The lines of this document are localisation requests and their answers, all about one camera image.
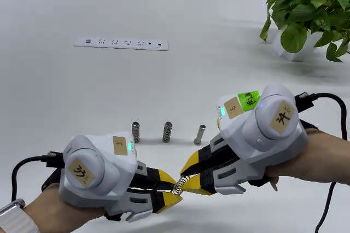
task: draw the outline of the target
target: metal screw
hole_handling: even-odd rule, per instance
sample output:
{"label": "metal screw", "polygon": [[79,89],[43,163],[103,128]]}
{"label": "metal screw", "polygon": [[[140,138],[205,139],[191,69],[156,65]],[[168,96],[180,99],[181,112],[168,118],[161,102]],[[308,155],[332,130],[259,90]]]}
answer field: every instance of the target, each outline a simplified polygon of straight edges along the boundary
{"label": "metal screw", "polygon": [[140,142],[140,124],[138,122],[133,122],[131,126],[131,133],[135,143]]}
{"label": "metal screw", "polygon": [[164,125],[164,132],[163,132],[163,142],[169,143],[170,141],[170,135],[171,135],[171,128],[173,127],[171,122],[166,122]]}
{"label": "metal screw", "polygon": [[203,134],[204,134],[205,129],[206,129],[206,126],[205,126],[205,125],[201,125],[201,126],[199,127],[197,137],[196,137],[196,139],[194,139],[193,144],[195,144],[195,145],[201,145],[201,143],[202,143],[202,137],[203,137]]}

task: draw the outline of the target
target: white flower pot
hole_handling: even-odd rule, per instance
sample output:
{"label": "white flower pot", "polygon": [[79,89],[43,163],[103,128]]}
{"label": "white flower pot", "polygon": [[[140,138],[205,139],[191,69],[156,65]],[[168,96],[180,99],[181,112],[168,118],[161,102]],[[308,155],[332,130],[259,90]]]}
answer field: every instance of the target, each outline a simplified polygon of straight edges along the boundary
{"label": "white flower pot", "polygon": [[291,54],[287,52],[281,45],[281,35],[282,30],[279,30],[275,36],[275,39],[272,42],[272,48],[275,50],[276,53],[279,54],[279,56],[284,57],[291,61],[296,62],[304,62],[310,54],[315,50],[314,45],[318,40],[320,40],[322,33],[321,32],[315,32],[313,34],[310,34],[308,32],[307,40],[305,42],[304,47],[296,54]]}

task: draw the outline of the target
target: green label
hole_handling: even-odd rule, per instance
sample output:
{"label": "green label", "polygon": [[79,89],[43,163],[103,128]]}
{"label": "green label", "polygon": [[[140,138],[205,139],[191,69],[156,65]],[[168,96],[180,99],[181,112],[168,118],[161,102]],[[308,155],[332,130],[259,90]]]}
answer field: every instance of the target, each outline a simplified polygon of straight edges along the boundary
{"label": "green label", "polygon": [[249,111],[254,109],[256,103],[260,98],[259,92],[245,92],[243,94],[238,95],[238,99],[240,100],[243,111]]}

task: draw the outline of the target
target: compression spring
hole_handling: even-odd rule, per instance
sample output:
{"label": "compression spring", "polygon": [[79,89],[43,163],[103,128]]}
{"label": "compression spring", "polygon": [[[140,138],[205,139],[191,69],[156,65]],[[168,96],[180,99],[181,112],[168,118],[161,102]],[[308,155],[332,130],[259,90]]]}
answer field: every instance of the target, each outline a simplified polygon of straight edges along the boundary
{"label": "compression spring", "polygon": [[171,135],[171,129],[173,125],[171,122],[166,122],[164,125],[164,132],[163,132],[163,142],[169,143],[170,141],[170,135]]}
{"label": "compression spring", "polygon": [[140,142],[140,124],[138,122],[133,122],[131,126],[131,132],[133,135],[133,140],[135,143]]}
{"label": "compression spring", "polygon": [[175,195],[181,195],[183,192],[182,187],[184,186],[184,184],[186,184],[188,181],[190,180],[189,176],[184,176],[181,177],[180,180],[176,183],[176,185],[174,185],[173,189],[171,190],[171,193],[175,194]]}

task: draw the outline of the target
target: black cable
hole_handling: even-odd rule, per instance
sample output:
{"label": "black cable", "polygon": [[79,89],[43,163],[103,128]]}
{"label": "black cable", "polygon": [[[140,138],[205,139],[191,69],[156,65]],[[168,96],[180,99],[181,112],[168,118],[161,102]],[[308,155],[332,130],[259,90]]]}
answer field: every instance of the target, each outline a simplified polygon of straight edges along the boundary
{"label": "black cable", "polygon": [[[312,101],[315,101],[315,100],[317,100],[319,98],[330,98],[330,99],[335,100],[339,104],[340,110],[341,110],[340,126],[341,126],[342,138],[344,140],[348,140],[348,134],[347,134],[347,130],[346,130],[347,109],[346,109],[346,105],[345,105],[344,101],[341,100],[340,97],[338,97],[336,95],[333,95],[333,94],[328,94],[328,93],[311,94],[309,96],[309,98]],[[324,221],[325,221],[325,219],[327,217],[335,185],[336,185],[336,182],[332,182],[330,187],[329,187],[329,191],[328,191],[328,195],[327,195],[327,200],[326,200],[326,204],[325,204],[325,207],[324,207],[324,211],[323,211],[323,214],[322,214],[322,216],[321,216],[321,218],[319,220],[319,223],[317,224],[317,226],[315,228],[315,233],[318,233],[320,227],[323,225],[323,223],[324,223]]]}
{"label": "black cable", "polygon": [[34,156],[32,158],[26,158],[25,160],[20,161],[13,169],[12,171],[12,197],[11,201],[15,201],[17,199],[17,173],[18,170],[25,165],[26,163],[29,162],[34,162],[34,161],[41,161],[41,162],[46,162],[47,156]]}

